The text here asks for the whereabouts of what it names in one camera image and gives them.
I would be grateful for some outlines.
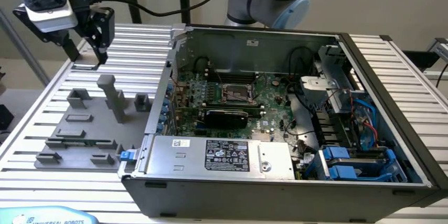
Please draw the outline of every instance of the white label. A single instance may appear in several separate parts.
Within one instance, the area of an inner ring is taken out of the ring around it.
[[[173,139],[173,147],[189,147],[189,139]]]
[[[258,46],[258,41],[257,40],[248,40],[246,45],[250,47],[257,47]]]

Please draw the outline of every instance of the warning label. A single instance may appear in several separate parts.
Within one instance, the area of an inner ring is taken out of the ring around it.
[[[206,140],[205,169],[248,172],[249,149],[246,142]]]

